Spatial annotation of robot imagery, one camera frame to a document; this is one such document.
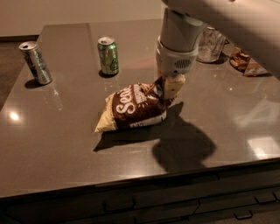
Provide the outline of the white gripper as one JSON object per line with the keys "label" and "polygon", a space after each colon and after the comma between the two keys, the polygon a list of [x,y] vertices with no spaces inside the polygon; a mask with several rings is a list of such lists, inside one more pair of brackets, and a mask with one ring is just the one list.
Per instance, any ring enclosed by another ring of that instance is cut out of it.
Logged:
{"label": "white gripper", "polygon": [[164,77],[164,99],[177,97],[186,82],[184,74],[193,69],[199,49],[190,52],[176,52],[165,47],[157,38],[156,61],[157,69]]}

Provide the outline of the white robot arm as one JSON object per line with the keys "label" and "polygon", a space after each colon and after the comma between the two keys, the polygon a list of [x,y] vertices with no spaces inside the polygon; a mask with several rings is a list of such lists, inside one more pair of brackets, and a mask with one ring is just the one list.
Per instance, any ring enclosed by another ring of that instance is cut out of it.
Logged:
{"label": "white robot arm", "polygon": [[280,76],[279,0],[162,0],[166,5],[157,38],[157,70],[163,77],[193,68],[203,30],[212,26]]}

